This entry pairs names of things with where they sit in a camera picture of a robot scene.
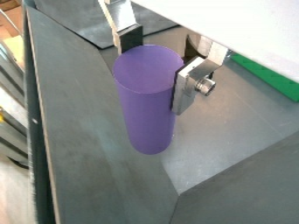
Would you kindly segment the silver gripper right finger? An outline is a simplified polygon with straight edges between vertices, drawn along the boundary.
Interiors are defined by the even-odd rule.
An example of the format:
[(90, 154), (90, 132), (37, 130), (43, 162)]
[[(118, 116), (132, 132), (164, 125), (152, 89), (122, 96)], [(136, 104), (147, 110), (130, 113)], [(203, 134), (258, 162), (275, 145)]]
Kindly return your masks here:
[(231, 50), (204, 36), (186, 37), (183, 66), (176, 71), (172, 112), (179, 116), (192, 105), (198, 93), (208, 96), (216, 87), (214, 72), (230, 58)]

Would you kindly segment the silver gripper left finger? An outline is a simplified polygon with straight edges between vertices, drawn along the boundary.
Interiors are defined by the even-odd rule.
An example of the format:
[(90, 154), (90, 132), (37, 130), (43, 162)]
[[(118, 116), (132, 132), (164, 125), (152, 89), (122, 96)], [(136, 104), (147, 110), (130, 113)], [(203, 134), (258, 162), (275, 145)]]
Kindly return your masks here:
[(144, 43), (143, 26), (136, 22), (130, 0), (98, 0), (98, 2), (112, 30), (118, 54), (122, 54)]

